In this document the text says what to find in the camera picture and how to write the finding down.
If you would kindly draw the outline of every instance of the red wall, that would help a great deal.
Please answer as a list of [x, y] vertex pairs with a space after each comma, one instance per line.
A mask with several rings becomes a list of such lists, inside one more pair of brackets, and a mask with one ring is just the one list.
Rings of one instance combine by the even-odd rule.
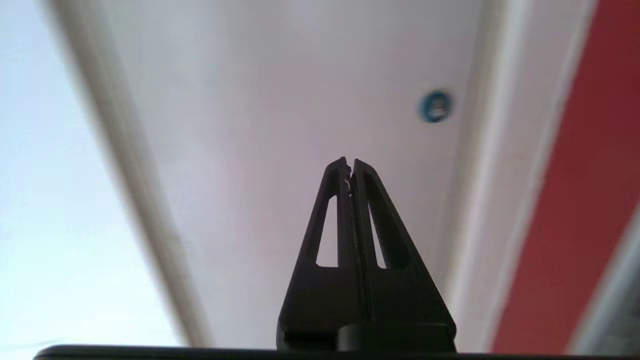
[[640, 1], [602, 0], [493, 350], [564, 352], [640, 197]]

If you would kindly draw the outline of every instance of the clip jaw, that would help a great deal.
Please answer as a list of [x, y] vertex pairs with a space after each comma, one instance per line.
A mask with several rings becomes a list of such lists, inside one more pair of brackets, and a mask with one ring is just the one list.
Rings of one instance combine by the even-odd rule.
[[[337, 198], [338, 267], [316, 264]], [[378, 266], [372, 226], [385, 269]], [[455, 352], [456, 325], [376, 171], [329, 164], [278, 318], [279, 350]]]

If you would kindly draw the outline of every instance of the white wall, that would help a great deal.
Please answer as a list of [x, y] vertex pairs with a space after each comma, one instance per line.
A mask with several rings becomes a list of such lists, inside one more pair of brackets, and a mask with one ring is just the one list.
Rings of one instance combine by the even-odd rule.
[[0, 357], [179, 345], [46, 9], [0, 2]]

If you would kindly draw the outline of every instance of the blue sticker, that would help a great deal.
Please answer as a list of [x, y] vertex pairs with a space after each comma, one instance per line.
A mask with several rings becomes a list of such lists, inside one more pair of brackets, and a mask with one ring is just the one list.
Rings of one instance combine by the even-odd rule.
[[425, 96], [420, 105], [420, 115], [426, 122], [441, 122], [449, 116], [451, 98], [443, 91], [436, 90]]

